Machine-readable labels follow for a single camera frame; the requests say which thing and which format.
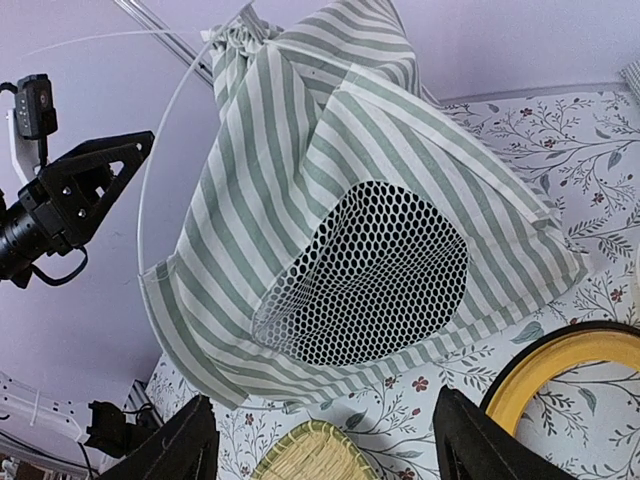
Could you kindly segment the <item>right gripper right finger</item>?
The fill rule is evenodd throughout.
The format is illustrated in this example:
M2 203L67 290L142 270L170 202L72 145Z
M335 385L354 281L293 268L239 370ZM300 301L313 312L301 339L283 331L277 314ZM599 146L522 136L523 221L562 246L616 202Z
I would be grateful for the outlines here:
M571 476L511 437L457 389L443 387L433 412L442 479L561 480Z

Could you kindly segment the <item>checkered grey cushion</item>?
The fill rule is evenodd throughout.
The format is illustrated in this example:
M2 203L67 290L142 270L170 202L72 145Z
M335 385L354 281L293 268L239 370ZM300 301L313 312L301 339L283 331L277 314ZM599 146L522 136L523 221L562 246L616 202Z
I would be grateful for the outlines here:
M619 72L637 103L640 102L640 61L634 60Z

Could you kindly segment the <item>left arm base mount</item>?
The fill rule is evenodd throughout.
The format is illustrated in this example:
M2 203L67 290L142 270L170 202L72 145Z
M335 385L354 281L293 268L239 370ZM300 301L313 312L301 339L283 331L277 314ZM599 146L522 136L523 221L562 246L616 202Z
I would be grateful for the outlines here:
M163 425L155 407L147 402L137 410L124 411L110 402L88 405L91 422L83 446L121 459L142 446Z

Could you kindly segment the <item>yellow double bowl holder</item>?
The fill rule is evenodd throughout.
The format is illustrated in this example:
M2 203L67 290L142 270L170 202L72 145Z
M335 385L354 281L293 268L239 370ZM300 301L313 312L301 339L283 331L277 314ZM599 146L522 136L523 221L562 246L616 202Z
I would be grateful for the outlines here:
M639 329L611 321L569 325L515 355L486 391L480 408L510 435L533 396L554 377L580 364L605 361L639 369Z

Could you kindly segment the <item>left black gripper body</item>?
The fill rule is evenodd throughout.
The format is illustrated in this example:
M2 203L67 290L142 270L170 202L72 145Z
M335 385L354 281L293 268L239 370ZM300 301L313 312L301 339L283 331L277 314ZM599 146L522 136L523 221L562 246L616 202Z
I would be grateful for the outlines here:
M51 287L74 280L86 268L88 257L60 278L44 273L35 261L44 254L86 253L86 244L106 216L100 202L109 187L108 169L91 169L68 178L61 190L61 205L39 179L23 187L11 207L1 207L1 279L20 289L25 289L33 276Z

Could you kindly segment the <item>woven bamboo tray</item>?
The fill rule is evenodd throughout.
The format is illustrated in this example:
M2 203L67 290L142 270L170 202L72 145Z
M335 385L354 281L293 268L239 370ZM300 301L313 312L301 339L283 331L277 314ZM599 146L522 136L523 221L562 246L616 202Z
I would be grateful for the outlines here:
M251 479L370 480L379 475L337 426L309 420L294 427L266 453Z

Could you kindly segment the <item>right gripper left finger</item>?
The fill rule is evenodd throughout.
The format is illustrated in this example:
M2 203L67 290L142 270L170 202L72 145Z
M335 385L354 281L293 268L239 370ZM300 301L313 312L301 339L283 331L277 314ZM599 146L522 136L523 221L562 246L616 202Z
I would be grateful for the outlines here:
M103 480L215 480L220 434L208 397L197 395Z

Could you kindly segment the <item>striped green white pet tent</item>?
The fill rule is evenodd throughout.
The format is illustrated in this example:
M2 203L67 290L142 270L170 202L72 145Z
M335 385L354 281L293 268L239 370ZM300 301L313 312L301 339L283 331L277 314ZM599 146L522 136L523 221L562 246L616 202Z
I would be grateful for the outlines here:
M198 390L319 404L443 359L588 272L560 216L435 106L393 4L203 35L220 126L174 252L140 278Z

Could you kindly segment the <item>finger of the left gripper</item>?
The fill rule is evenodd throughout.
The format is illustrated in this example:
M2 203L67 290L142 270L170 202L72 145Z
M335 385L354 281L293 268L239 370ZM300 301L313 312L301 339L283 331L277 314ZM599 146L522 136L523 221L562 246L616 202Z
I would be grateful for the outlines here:
M88 140L47 166L47 193L66 239L92 239L154 140L150 131Z

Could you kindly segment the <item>left aluminium frame post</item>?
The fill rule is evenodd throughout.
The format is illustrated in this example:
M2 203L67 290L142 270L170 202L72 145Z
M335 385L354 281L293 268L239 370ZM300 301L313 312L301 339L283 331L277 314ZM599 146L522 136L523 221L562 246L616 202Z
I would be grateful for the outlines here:
M189 67L196 59L197 52L152 10L139 0L114 0L114 4L133 19L144 32L151 34L165 49L181 63Z

